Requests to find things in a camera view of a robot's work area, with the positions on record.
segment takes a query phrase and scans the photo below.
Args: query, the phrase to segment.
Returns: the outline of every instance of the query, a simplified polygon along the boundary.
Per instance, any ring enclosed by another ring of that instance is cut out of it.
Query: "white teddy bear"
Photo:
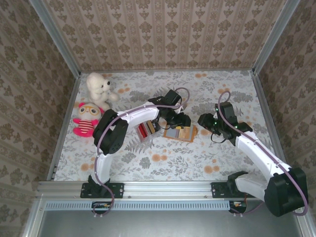
[[[91,73],[87,78],[87,87],[89,90],[90,102],[96,104],[104,111],[110,109],[106,101],[118,101],[119,95],[110,91],[110,81],[101,74]]]

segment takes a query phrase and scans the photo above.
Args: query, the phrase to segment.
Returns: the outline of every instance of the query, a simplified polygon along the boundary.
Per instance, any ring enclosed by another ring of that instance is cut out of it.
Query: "patterned wall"
[[[27,0],[0,1],[0,236],[18,236],[74,83]]]
[[[316,0],[301,0],[259,74],[285,156],[308,177],[316,216]]]
[[[83,71],[250,68],[286,0],[44,0]]]

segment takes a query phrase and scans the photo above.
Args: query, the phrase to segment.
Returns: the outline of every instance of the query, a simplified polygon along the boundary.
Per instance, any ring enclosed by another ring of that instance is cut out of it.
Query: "floral tablecloth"
[[[77,117],[78,104],[87,102],[86,78],[81,82],[72,112]],[[247,122],[259,139],[272,149],[260,104],[249,71],[155,72],[104,74],[120,95],[110,103],[115,111],[142,105],[148,99],[165,95],[169,89],[186,87],[191,97],[185,113],[197,126],[192,143],[164,138],[163,131],[141,143],[134,129],[127,133],[122,148],[115,154],[111,166],[113,181],[181,181],[226,180],[227,175],[245,170],[261,175],[259,169],[229,141],[211,142],[210,133],[198,125],[201,114],[214,113],[214,105],[224,90],[232,93],[231,103],[239,121]],[[185,99],[186,92],[179,91]],[[93,171],[96,149],[93,138],[73,134],[76,124],[70,121],[55,175],[56,181],[87,180]]]

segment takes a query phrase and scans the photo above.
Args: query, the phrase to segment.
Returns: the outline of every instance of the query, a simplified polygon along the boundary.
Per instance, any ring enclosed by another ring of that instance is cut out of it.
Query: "owl plush toy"
[[[102,109],[92,103],[80,103],[78,108],[79,118],[74,118],[74,122],[79,124],[74,128],[74,134],[80,137],[91,137],[95,126],[101,118]]]

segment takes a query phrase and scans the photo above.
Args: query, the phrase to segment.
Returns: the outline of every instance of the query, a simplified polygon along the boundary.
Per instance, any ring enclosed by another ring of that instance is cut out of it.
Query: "teddy bear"
[[[105,79],[99,73],[91,73],[87,78],[87,87],[89,90],[89,100],[104,111],[110,109],[106,101],[118,101],[119,95],[110,91],[111,82]]]
[[[74,128],[74,134],[80,137],[91,137],[94,127],[98,124],[101,118],[102,109],[92,103],[80,103],[78,107],[79,118],[74,118],[73,121],[79,124]]]

